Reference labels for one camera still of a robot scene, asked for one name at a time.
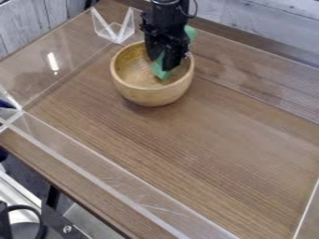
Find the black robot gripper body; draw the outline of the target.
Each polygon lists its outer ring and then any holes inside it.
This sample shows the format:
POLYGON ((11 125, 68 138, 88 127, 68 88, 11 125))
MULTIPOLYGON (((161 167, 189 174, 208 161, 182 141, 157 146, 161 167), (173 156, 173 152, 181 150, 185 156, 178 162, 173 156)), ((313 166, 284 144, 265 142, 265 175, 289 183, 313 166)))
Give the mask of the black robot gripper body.
POLYGON ((141 14, 140 29, 146 41, 160 41, 162 48, 184 48, 188 51, 190 40, 184 32, 184 26, 192 18, 188 2, 152 2, 141 14))

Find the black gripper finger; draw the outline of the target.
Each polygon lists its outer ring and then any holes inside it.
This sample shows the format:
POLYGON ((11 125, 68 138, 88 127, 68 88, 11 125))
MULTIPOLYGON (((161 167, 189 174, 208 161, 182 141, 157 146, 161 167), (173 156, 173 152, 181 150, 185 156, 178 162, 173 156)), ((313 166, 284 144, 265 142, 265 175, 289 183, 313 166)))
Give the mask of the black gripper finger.
POLYGON ((184 48, 164 47, 164 56, 161 60, 161 69, 170 71, 180 65, 180 61, 184 58, 184 48))
POLYGON ((146 41, 145 49, 149 60, 154 61, 162 52, 162 44, 160 41, 146 41))

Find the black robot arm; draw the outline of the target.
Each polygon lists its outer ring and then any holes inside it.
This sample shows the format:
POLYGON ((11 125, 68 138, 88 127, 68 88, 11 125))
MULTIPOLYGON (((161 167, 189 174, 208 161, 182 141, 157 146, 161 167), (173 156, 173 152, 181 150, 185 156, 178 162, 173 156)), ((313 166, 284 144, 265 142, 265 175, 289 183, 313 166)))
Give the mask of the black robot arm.
POLYGON ((188 9, 189 0, 150 0, 150 7, 140 14, 148 58, 161 59, 162 71, 173 70, 188 52, 188 9))

